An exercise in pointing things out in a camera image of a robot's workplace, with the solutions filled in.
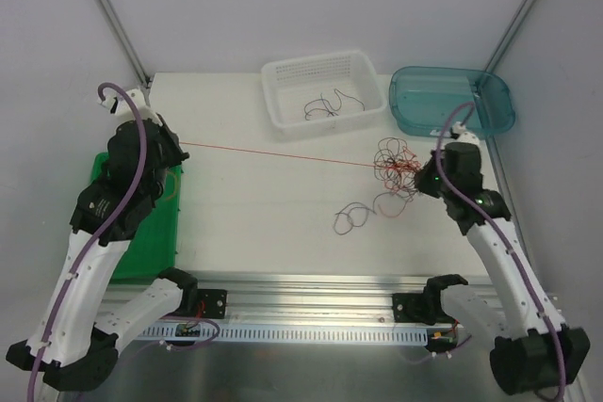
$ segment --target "white plastic basket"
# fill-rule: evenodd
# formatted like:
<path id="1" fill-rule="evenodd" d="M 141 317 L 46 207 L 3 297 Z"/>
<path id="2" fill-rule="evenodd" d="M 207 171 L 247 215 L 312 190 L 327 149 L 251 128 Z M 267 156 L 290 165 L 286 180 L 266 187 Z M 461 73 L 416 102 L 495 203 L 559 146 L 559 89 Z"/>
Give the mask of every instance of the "white plastic basket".
<path id="1" fill-rule="evenodd" d="M 268 63 L 262 85 L 270 119 L 284 137 L 367 127 L 387 106 L 373 65 L 359 51 Z"/>

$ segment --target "white cable clip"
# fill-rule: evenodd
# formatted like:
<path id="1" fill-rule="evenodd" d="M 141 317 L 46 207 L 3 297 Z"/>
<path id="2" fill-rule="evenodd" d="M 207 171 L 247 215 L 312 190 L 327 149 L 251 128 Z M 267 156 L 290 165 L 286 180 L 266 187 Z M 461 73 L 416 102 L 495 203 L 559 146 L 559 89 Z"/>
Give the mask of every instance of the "white cable clip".
<path id="1" fill-rule="evenodd" d="M 466 132 L 467 128 L 460 121 L 456 121 L 452 124 L 452 134 L 456 134 L 458 136 L 462 135 L 463 132 Z"/>
<path id="2" fill-rule="evenodd" d="M 98 99 L 98 104 L 101 107 L 104 107 L 107 110 L 109 110 L 111 113 L 113 113 L 117 109 L 117 104 L 119 103 L 119 101 L 120 100 L 117 98 L 116 95 L 112 95 L 112 96 L 105 97 L 104 101 L 99 98 Z"/>
<path id="3" fill-rule="evenodd" d="M 49 346 L 50 346 L 50 344 L 51 344 L 51 343 L 50 343 L 50 341 L 46 341 L 45 343 L 44 343 L 44 342 L 42 342 L 42 341 L 40 341 L 40 342 L 35 343 L 35 344 L 33 344 L 33 345 L 31 346 L 31 351 L 32 351 L 32 352 L 38 352 L 38 351 L 40 351 L 40 349 L 42 349 L 42 348 L 49 347 Z"/>

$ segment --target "metal frame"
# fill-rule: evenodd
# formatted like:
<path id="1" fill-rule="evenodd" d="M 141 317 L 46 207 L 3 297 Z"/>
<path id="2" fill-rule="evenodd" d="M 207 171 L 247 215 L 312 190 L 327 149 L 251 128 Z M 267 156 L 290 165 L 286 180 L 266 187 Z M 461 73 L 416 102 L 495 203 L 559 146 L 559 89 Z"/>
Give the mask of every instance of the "metal frame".
<path id="1" fill-rule="evenodd" d="M 521 29 L 522 25 L 526 21 L 526 18 L 530 15 L 530 12 L 534 8 L 537 0 L 522 0 L 519 8 L 515 12 L 515 15 L 511 19 L 509 25 L 505 29 L 505 32 L 502 34 L 500 41 L 497 44 L 496 49 L 488 59 L 486 66 L 484 67 L 485 71 L 494 72 L 497 69 L 498 64 L 505 57 L 507 52 L 509 51 L 511 44 L 513 44 L 513 40 L 517 33 Z"/>
<path id="2" fill-rule="evenodd" d="M 111 29 L 115 40 L 120 45 L 120 48 L 123 51 L 123 54 L 128 61 L 129 65 L 132 67 L 132 71 L 136 75 L 139 82 L 145 87 L 148 88 L 151 83 L 151 77 L 145 71 L 142 63 L 140 62 L 140 58 L 134 49 L 134 46 L 128 39 L 127 33 L 125 33 L 125 29 L 123 28 L 122 23 L 120 22 L 120 18 L 118 17 L 115 9 L 111 5 L 110 0 L 94 0 L 96 5 L 101 10 L 101 13 L 106 19 L 106 24 Z"/>
<path id="3" fill-rule="evenodd" d="M 191 273 L 203 288 L 228 291 L 225 322 L 389 328 L 395 324 L 392 294 L 421 292 L 429 278 Z M 469 278 L 469 282 L 489 306 L 502 313 L 496 290 L 488 278 Z M 99 314 L 119 309 L 145 287 L 109 285 Z"/>

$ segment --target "red string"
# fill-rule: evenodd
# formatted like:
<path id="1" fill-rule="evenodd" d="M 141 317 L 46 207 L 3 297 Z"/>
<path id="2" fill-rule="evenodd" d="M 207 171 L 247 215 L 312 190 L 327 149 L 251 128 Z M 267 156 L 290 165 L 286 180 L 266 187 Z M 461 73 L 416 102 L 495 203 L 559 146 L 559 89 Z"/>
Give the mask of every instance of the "red string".
<path id="1" fill-rule="evenodd" d="M 203 300 L 201 300 L 201 303 L 199 303 L 197 305 L 197 315 L 196 315 L 196 317 L 198 319 L 201 319 L 201 317 L 204 315 L 204 311 L 205 311 L 205 302 Z"/>
<path id="2" fill-rule="evenodd" d="M 290 158 L 294 158 L 294 159 L 316 160 L 318 162 L 330 162 L 332 164 L 355 165 L 357 167 L 371 167 L 371 168 L 375 167 L 374 165 L 371 165 L 371 164 L 359 164 L 357 162 L 348 162 L 346 160 L 321 159 L 319 157 L 308 157 L 306 155 L 269 153 L 268 151 L 245 150 L 243 148 L 231 148 L 231 147 L 228 147 L 228 146 L 218 146 L 218 145 L 205 145 L 203 143 L 190 143 L 188 141 L 181 141 L 180 144 L 182 144 L 182 145 L 190 145 L 190 146 L 201 146 L 201 147 L 204 147 L 204 148 L 213 148 L 215 150 L 238 151 L 240 153 L 254 153 L 254 154 L 263 154 L 263 155 L 275 155 L 275 156 L 278 156 L 278 157 L 290 157 Z"/>

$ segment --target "cable tie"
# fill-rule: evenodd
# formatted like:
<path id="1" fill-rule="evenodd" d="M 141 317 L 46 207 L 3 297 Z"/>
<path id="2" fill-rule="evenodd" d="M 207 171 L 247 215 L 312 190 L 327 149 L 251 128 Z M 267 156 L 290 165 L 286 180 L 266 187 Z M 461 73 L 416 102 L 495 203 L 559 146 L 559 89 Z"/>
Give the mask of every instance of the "cable tie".
<path id="1" fill-rule="evenodd" d="M 31 351 L 38 352 L 41 348 L 46 348 L 46 347 L 49 347 L 50 345 L 51 345 L 50 341 L 46 341 L 46 342 L 40 341 L 31 346 Z"/>

